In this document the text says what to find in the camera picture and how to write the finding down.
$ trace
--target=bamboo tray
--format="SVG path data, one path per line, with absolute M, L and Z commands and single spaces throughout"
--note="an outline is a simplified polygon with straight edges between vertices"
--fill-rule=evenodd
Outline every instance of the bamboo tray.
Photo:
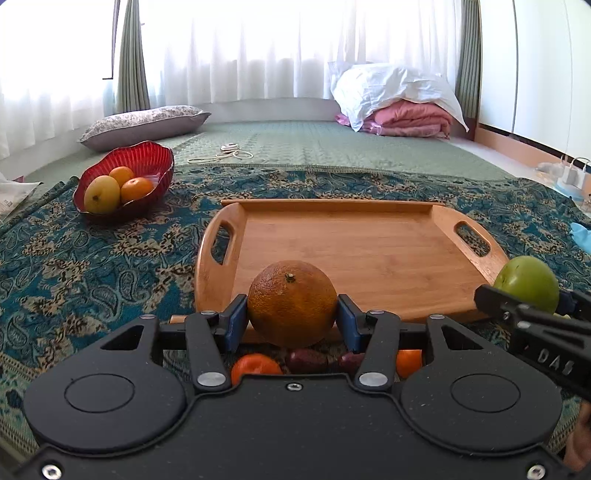
M 195 269 L 198 311 L 221 312 L 254 277 L 279 260 L 304 260 L 326 273 L 337 293 L 363 311 L 394 312 L 405 322 L 441 313 L 482 318 L 474 290 L 493 283 L 508 261 L 480 224 L 438 203 L 386 200 L 223 200 L 203 236 Z M 490 251 L 479 257 L 456 233 L 475 231 Z M 223 264 L 211 249 L 220 227 L 230 236 Z M 174 316 L 171 321 L 183 321 Z M 330 337 L 338 338 L 333 328 Z M 249 326 L 244 341 L 262 341 Z

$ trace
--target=white pillow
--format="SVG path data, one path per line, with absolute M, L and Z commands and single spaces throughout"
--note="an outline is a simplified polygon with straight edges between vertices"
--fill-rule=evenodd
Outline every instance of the white pillow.
M 349 70 L 355 63 L 349 63 L 348 61 L 330 61 L 329 62 L 329 73 L 330 73 L 330 93 L 335 96 L 336 84 L 343 74 Z
M 401 99 L 435 103 L 468 131 L 452 88 L 438 75 L 390 63 L 353 65 L 344 72 L 338 70 L 335 69 L 335 74 L 340 76 L 334 90 L 331 89 L 332 94 L 356 132 L 363 126 L 363 120 L 376 110 Z

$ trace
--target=green curtain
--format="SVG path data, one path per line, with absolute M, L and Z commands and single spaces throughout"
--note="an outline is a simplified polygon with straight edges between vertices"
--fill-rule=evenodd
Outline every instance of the green curtain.
M 128 0 L 121 33 L 117 111 L 134 112 L 150 108 L 142 50 L 139 0 Z
M 465 118 L 477 118 L 480 100 L 479 0 L 462 0 L 462 53 L 456 80 L 456 97 Z

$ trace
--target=pillow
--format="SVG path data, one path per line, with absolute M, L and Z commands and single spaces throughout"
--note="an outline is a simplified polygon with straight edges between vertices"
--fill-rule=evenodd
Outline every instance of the pillow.
M 118 113 L 93 123 L 78 140 L 97 152 L 193 132 L 211 115 L 196 106 L 163 106 Z
M 415 68 L 389 63 L 353 65 L 342 73 L 332 94 L 356 132 L 376 110 L 401 99 L 435 103 L 468 131 L 460 103 L 445 79 Z
M 330 61 L 328 62 L 329 74 L 330 74 L 330 93 L 335 96 L 336 84 L 343 74 L 349 70 L 354 63 L 348 61 Z

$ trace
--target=green fruit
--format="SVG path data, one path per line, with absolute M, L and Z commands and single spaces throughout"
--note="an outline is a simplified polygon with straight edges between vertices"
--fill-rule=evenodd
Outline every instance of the green fruit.
M 558 306 L 560 287 L 556 276 L 542 260 L 515 257 L 499 272 L 493 287 L 548 313 Z

